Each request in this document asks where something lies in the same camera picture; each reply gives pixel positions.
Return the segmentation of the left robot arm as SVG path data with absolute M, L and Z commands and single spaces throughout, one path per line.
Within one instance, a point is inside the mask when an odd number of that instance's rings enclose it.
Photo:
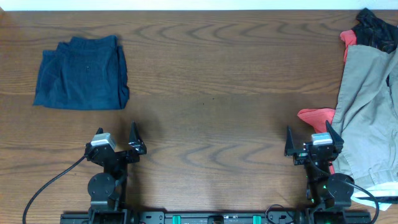
M 124 206 L 126 196 L 127 165 L 139 162 L 147 147 L 139 135 L 137 124 L 131 123 L 129 150 L 115 151 L 116 141 L 110 133 L 99 128 L 86 144 L 85 157 L 103 168 L 88 183 L 91 208 L 96 211 L 118 211 Z

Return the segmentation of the khaki shorts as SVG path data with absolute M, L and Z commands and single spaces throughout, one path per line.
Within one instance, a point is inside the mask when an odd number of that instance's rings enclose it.
M 344 140 L 336 172 L 365 189 L 397 182 L 397 52 L 348 48 L 332 127 Z

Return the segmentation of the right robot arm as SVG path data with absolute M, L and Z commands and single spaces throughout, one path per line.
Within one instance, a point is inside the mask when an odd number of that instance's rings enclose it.
M 304 166 L 307 175 L 307 198 L 314 207 L 308 213 L 329 212 L 351 206 L 353 179 L 341 173 L 331 173 L 330 166 L 342 152 L 344 140 L 325 123 L 326 132 L 312 135 L 310 142 L 295 147 L 292 131 L 287 128 L 284 155 L 293 158 L 294 165 Z

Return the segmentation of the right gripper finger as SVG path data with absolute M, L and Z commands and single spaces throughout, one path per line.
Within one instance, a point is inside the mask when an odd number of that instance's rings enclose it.
M 287 127 L 287 138 L 285 142 L 284 156 L 292 156 L 295 153 L 294 140 L 292 137 L 291 128 Z
M 325 122 L 326 125 L 326 130 L 327 132 L 330 134 L 332 141 L 333 141 L 333 145 L 336 149 L 337 152 L 341 152 L 343 149 L 343 144 L 344 144 L 344 140 L 341 138 L 341 136 L 332 128 L 331 124 L 329 123 L 329 121 Z

